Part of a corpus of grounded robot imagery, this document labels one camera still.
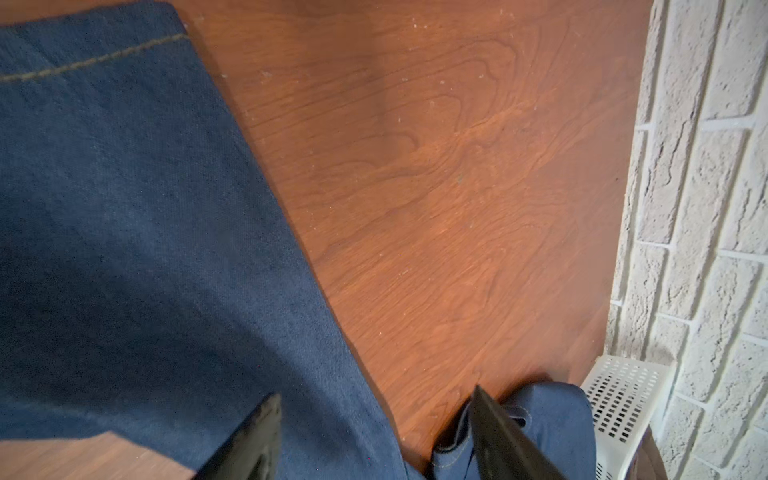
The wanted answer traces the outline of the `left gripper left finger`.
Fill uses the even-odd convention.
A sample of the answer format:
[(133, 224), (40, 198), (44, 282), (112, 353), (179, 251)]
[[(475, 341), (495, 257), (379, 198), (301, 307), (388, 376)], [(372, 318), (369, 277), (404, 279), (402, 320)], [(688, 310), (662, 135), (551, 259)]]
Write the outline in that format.
[(281, 396), (273, 393), (263, 399), (193, 478), (275, 479), (281, 450), (281, 424)]

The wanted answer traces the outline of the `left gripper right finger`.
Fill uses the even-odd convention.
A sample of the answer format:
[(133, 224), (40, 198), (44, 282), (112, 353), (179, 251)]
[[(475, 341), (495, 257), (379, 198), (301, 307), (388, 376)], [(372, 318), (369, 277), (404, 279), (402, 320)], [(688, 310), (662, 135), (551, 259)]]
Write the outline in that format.
[(501, 405), (479, 385), (472, 393), (469, 417), (481, 479), (564, 479)]

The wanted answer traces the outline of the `blue denim jeans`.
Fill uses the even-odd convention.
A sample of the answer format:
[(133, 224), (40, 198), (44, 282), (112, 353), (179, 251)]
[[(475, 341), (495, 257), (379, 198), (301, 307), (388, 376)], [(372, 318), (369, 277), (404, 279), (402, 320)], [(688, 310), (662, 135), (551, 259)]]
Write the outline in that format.
[(605, 263), (601, 1), (5, 1), (1, 433), (403, 479), (468, 391), (568, 379)]

